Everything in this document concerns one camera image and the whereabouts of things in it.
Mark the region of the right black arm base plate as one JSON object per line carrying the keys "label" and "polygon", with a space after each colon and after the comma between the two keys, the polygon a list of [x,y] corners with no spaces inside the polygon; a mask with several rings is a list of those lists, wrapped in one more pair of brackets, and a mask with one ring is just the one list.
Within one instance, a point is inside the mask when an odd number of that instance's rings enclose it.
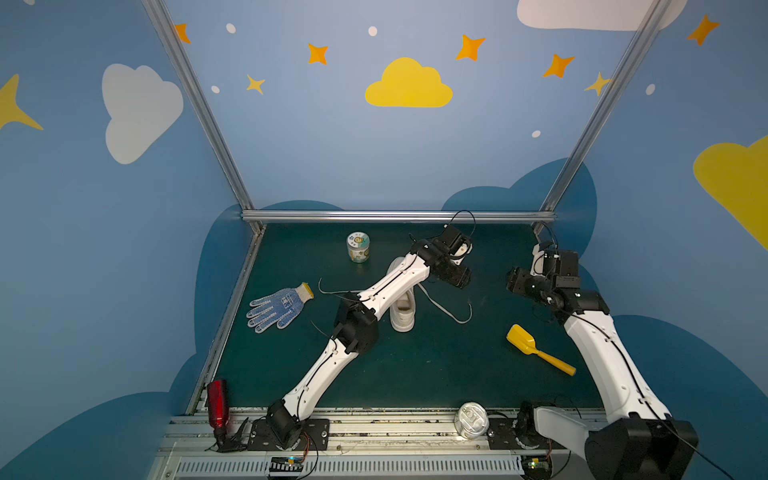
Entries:
{"label": "right black arm base plate", "polygon": [[535,430],[519,427],[516,418],[497,411],[489,413],[486,437],[491,450],[565,450],[564,446],[539,435]]}

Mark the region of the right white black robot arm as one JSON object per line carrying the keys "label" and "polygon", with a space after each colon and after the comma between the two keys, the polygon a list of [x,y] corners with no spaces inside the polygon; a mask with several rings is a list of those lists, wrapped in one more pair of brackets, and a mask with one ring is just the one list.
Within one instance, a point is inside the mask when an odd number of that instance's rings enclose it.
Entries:
{"label": "right white black robot arm", "polygon": [[515,267],[506,288],[550,309],[578,348],[598,389],[606,425],[591,429],[554,406],[524,402],[514,422],[524,448],[557,443],[581,457],[596,479],[680,479],[699,443],[673,418],[631,359],[602,296],[585,290],[578,254],[537,244],[530,268]]}

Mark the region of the white shoelace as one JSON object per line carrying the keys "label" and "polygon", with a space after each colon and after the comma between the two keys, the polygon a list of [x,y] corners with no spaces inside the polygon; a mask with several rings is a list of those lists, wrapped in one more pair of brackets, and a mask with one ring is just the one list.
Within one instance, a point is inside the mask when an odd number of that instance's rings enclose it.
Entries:
{"label": "white shoelace", "polygon": [[[454,320],[456,323],[458,323],[458,324],[460,324],[460,325],[464,325],[464,324],[467,324],[467,323],[469,323],[469,322],[472,320],[472,318],[473,318],[473,315],[474,315],[474,311],[473,311],[473,307],[472,307],[472,304],[471,304],[471,302],[470,302],[469,300],[467,301],[467,306],[468,306],[468,310],[469,310],[469,314],[468,314],[467,318],[466,318],[466,319],[459,319],[459,318],[458,318],[456,315],[454,315],[454,314],[453,314],[453,313],[452,313],[450,310],[448,310],[448,309],[447,309],[447,308],[445,308],[445,307],[444,307],[442,304],[440,304],[439,302],[437,302],[437,301],[436,301],[436,300],[435,300],[435,299],[434,299],[434,298],[433,298],[433,297],[430,295],[430,293],[428,292],[428,290],[427,290],[427,289],[426,289],[426,288],[425,288],[425,287],[424,287],[424,286],[423,286],[421,283],[417,284],[416,286],[417,286],[417,287],[418,287],[418,288],[419,288],[419,289],[422,291],[422,293],[423,293],[423,294],[424,294],[424,295],[427,297],[427,299],[428,299],[428,300],[429,300],[429,301],[430,301],[430,302],[431,302],[431,303],[432,303],[432,304],[433,304],[435,307],[437,307],[437,308],[438,308],[438,309],[439,309],[439,310],[440,310],[440,311],[441,311],[443,314],[445,314],[446,316],[448,316],[449,318],[451,318],[452,320]],[[324,290],[324,289],[322,288],[322,277],[318,279],[318,282],[317,282],[317,289],[318,289],[318,291],[320,292],[320,294],[322,294],[322,295],[333,295],[333,296],[341,296],[342,294],[345,294],[345,293],[361,293],[361,292],[362,292],[362,290],[351,290],[351,291],[350,291],[350,290]]]}

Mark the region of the white sneaker shoe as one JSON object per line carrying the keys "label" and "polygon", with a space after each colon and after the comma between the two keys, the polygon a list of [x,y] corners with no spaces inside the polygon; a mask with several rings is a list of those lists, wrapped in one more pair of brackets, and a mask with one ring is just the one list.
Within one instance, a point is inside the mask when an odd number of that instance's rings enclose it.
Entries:
{"label": "white sneaker shoe", "polygon": [[399,333],[406,333],[415,325],[416,300],[411,286],[389,308],[390,324]]}

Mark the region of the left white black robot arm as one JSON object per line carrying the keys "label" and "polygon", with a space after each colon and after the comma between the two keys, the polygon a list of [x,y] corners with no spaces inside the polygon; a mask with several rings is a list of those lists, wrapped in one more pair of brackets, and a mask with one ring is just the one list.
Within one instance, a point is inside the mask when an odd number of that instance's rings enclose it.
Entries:
{"label": "left white black robot arm", "polygon": [[267,409],[266,423],[282,449],[294,446],[322,395],[355,358],[372,349],[378,322],[407,291],[434,274],[457,288],[468,285],[471,270],[461,262],[471,239],[454,227],[431,239],[416,240],[409,252],[373,286],[341,296],[330,338],[297,385]]}

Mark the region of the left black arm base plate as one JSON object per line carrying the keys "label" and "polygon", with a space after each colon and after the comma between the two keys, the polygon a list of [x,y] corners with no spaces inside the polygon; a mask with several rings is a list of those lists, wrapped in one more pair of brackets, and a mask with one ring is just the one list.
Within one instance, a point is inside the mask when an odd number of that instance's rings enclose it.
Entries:
{"label": "left black arm base plate", "polygon": [[251,426],[246,443],[248,451],[304,451],[307,446],[311,450],[325,451],[328,448],[330,436],[330,421],[327,419],[309,419],[300,428],[298,434],[293,434],[291,446],[283,446],[269,427],[265,418],[259,418]]}

